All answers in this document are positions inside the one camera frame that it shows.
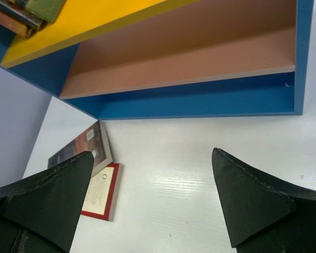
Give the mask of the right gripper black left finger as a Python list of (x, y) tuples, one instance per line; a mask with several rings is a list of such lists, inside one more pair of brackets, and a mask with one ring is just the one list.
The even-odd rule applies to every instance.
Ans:
[(69, 252), (93, 164), (84, 151), (0, 187), (0, 252)]

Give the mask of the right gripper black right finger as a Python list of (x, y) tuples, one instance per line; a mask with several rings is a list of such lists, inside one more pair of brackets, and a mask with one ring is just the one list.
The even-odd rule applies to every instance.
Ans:
[(316, 191), (212, 152), (214, 181), (237, 252), (316, 252)]

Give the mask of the red bordered cream book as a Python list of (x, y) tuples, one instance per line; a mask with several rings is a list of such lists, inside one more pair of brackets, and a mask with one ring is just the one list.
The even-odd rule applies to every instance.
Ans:
[(113, 221), (119, 195), (123, 166), (111, 163), (90, 180), (81, 214)]

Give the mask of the dark sunset paperback book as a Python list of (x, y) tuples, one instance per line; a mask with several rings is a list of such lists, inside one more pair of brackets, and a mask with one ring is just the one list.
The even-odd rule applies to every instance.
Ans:
[(107, 131), (102, 121), (96, 121), (48, 160), (48, 168), (81, 152), (90, 151), (94, 158), (92, 177), (113, 162)]

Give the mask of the floral Little Women book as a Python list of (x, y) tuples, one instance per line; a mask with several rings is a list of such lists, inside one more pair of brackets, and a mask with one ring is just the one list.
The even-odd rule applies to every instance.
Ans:
[(11, 1), (0, 1), (0, 11), (37, 31), (45, 23), (43, 19)]

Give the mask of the blue Animal Farm book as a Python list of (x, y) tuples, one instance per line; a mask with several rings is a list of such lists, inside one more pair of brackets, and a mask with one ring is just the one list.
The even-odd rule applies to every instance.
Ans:
[(10, 0), (10, 2), (48, 23), (54, 23), (66, 0)]

